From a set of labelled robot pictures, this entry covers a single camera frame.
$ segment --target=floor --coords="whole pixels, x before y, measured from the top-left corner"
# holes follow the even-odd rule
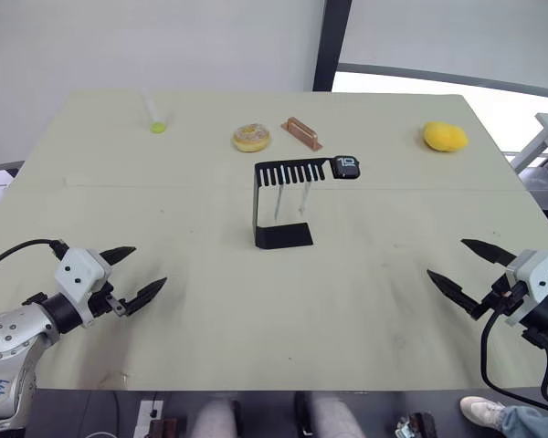
[[[516,390],[535,396],[535,389]],[[204,391],[139,392],[118,391],[118,408],[112,391],[39,390],[33,405],[26,438],[85,438],[105,431],[119,437],[132,437],[141,400],[164,402],[164,418],[186,418],[189,436],[195,417],[214,394]],[[298,436],[293,421],[292,391],[244,391],[229,394],[239,402],[244,438],[290,438]],[[466,395],[489,397],[506,405],[511,400],[489,390],[345,392],[339,394],[349,406],[367,438],[394,437],[398,420],[407,413],[430,412],[435,418],[439,437],[502,437],[493,430],[479,428],[466,421],[458,401]]]

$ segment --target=comb teeth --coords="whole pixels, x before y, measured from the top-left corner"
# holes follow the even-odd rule
[[[261,162],[256,164],[258,186],[323,181],[325,173],[319,160]]]

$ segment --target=person's leg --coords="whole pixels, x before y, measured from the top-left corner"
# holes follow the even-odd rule
[[[508,438],[548,438],[548,417],[534,408],[510,406],[501,412],[501,431]]]
[[[311,396],[311,420],[320,438],[365,438],[350,409],[332,393],[314,392]]]
[[[217,399],[206,404],[197,415],[191,438],[236,438],[237,427],[233,404]]]
[[[508,438],[548,438],[548,417],[534,408],[506,408],[482,397],[465,397],[460,409],[469,421],[500,431]]]

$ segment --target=white wall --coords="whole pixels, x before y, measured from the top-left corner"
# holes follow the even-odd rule
[[[73,89],[310,90],[323,0],[0,0],[0,163]]]
[[[548,88],[548,0],[353,0],[340,62]]]

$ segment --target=yellow-green cap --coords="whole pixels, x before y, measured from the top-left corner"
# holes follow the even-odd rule
[[[150,125],[150,132],[153,132],[155,134],[161,134],[166,130],[166,125],[162,123],[161,121],[156,121],[152,125]]]

